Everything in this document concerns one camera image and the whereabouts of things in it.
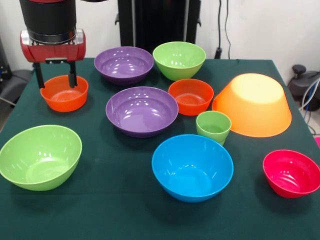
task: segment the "bowl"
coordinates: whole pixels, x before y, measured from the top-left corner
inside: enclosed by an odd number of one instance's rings
[[[231,181],[234,164],[216,141],[193,134],[171,137],[152,157],[153,173],[172,197],[187,203],[206,201]]]
[[[109,121],[135,138],[153,137],[178,116],[178,104],[167,92],[149,86],[122,90],[112,96],[105,107]]]
[[[154,62],[153,56],[144,49],[121,46],[101,52],[94,59],[94,66],[107,81],[130,86],[143,80]]]
[[[316,144],[318,145],[318,147],[320,148],[320,136],[315,137],[314,140],[315,140]]]
[[[74,172],[82,151],[80,137],[59,125],[42,125],[12,137],[0,151],[0,173],[27,190],[48,191]]]
[[[81,108],[87,101],[88,82],[80,76],[76,77],[77,86],[69,86],[68,75],[56,76],[44,83],[40,89],[41,96],[48,106],[57,112],[72,112]]]
[[[162,74],[177,81],[193,77],[204,64],[206,52],[190,42],[171,41],[157,46],[153,57]]]
[[[258,73],[236,76],[213,100],[212,110],[231,119],[231,131],[248,137],[276,136],[292,120],[283,87]]]
[[[271,188],[284,198],[299,198],[320,187],[318,165],[297,151],[270,152],[263,160],[263,171]]]
[[[196,118],[196,132],[199,135],[225,144],[232,126],[230,118],[219,111],[205,111]]]
[[[179,106],[179,113],[196,116],[206,111],[214,97],[212,87],[198,79],[181,79],[171,84],[168,90]]]

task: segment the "pink bowl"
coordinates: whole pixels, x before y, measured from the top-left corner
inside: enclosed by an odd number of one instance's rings
[[[272,151],[263,160],[263,171],[271,188],[284,198],[299,198],[320,187],[320,168],[296,151]]]
[[[316,144],[318,144],[318,147],[320,148],[320,136],[316,137],[314,140]]]

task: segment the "blue bowl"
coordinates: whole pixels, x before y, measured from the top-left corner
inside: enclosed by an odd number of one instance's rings
[[[171,196],[198,203],[212,198],[228,185],[234,164],[227,150],[216,141],[185,134],[158,146],[152,157],[152,170]]]

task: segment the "light green bowl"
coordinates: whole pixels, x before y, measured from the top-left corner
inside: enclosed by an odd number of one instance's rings
[[[162,74],[177,81],[192,78],[204,64],[206,52],[190,42],[171,41],[157,46],[153,57]]]
[[[80,137],[59,125],[42,125],[12,137],[0,151],[0,173],[13,184],[48,191],[63,184],[77,167]]]

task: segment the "purple bowl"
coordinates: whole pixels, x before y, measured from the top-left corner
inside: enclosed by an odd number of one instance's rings
[[[129,86],[146,77],[154,66],[154,58],[144,49],[121,46],[101,52],[94,59],[94,66],[109,82]]]
[[[159,134],[175,121],[178,112],[178,104],[169,93],[149,86],[122,90],[105,107],[109,121],[134,138]]]

